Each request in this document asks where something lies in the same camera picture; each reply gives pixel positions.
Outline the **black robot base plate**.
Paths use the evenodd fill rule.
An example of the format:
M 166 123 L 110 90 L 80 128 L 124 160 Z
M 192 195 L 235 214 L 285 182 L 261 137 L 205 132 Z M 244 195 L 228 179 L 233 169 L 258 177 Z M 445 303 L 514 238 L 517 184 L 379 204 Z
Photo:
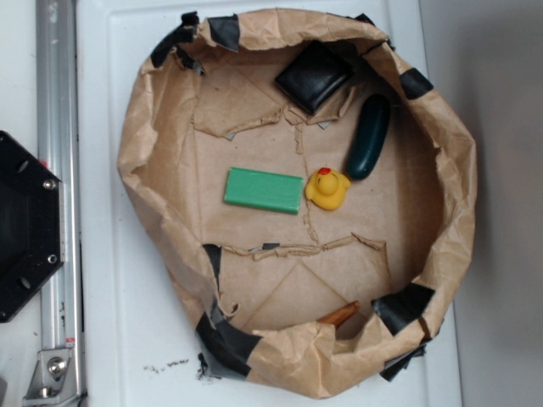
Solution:
M 64 263 L 62 182 L 1 132 L 1 322 L 10 322 Z

